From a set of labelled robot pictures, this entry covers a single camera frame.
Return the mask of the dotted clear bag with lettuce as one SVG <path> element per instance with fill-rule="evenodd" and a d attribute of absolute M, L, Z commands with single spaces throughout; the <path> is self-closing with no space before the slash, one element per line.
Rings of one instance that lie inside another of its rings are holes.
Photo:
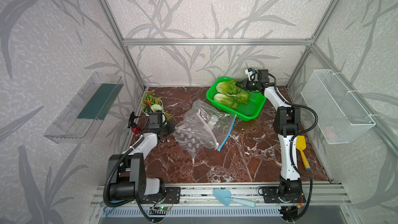
<path fill-rule="evenodd" d="M 215 123 L 208 121 L 199 112 L 185 117 L 175 128 L 173 136 L 178 144 L 183 147 L 191 157 L 195 158 L 202 148 L 218 149 L 220 142 L 217 140 L 213 128 Z"/>

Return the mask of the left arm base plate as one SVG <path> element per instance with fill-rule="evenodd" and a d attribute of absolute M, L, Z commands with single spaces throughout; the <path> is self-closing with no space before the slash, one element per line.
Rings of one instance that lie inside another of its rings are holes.
<path fill-rule="evenodd" d="M 144 196 L 143 199 L 139 200 L 141 204 L 155 204 L 159 201 L 166 204 L 178 204 L 181 197 L 180 187 L 166 187 L 164 191 L 154 195 Z"/>

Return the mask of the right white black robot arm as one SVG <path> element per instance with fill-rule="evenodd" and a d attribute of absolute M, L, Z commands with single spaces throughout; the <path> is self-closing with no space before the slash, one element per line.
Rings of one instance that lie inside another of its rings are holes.
<path fill-rule="evenodd" d="M 312 130 L 318 123 L 318 116 L 309 107 L 293 104 L 286 100 L 276 87 L 276 77 L 267 69 L 249 68 L 245 70 L 245 74 L 247 78 L 236 85 L 246 91 L 260 92 L 276 110 L 273 127 L 279 138 L 282 156 L 280 183 L 277 187 L 262 187 L 261 196 L 265 203 L 305 203 L 311 199 L 312 191 L 306 198 L 302 187 L 302 177 L 309 178 L 311 187 L 313 186 L 313 177 L 299 171 L 296 147 L 299 138 Z M 302 109 L 310 111 L 315 117 L 315 123 L 303 131 L 300 130 Z"/>

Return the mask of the blue-zip clear bag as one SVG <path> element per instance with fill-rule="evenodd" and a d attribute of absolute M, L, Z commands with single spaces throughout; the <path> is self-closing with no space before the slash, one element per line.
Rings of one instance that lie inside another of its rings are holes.
<path fill-rule="evenodd" d="M 183 114 L 183 128 L 187 139 L 208 149 L 221 151 L 234 127 L 236 115 L 222 113 L 213 106 L 196 100 Z"/>

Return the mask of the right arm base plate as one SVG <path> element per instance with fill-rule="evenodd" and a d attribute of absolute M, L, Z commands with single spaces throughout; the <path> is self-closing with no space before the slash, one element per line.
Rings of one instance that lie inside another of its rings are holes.
<path fill-rule="evenodd" d="M 306 198 L 303 193 L 299 194 L 285 194 L 279 192 L 278 187 L 260 187 L 258 190 L 260 196 L 263 197 L 264 203 L 268 204 L 301 204 L 306 203 Z"/>

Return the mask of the chinese cabbage front one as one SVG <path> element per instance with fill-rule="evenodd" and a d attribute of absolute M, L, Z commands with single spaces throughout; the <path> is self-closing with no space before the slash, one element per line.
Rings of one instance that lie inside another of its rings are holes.
<path fill-rule="evenodd" d="M 236 80 L 220 82 L 216 85 L 216 89 L 219 93 L 237 96 L 240 104 L 247 105 L 250 100 L 249 92 L 238 87 L 237 83 Z"/>

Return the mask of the chinese cabbage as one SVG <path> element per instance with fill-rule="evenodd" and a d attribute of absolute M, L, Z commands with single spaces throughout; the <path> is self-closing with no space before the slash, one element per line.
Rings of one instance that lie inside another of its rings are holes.
<path fill-rule="evenodd" d="M 214 101 L 232 110 L 237 110 L 239 106 L 238 97 L 234 95 L 217 93 L 214 96 Z"/>

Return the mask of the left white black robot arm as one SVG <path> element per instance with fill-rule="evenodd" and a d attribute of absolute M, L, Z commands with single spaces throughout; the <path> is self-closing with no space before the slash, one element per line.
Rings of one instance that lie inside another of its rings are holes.
<path fill-rule="evenodd" d="M 107 207 L 166 197 L 163 179 L 147 178 L 144 160 L 162 139 L 175 131 L 175 127 L 162 110 L 152 110 L 148 103 L 146 108 L 148 117 L 138 140 L 125 152 L 109 158 L 103 191 L 103 202 Z"/>

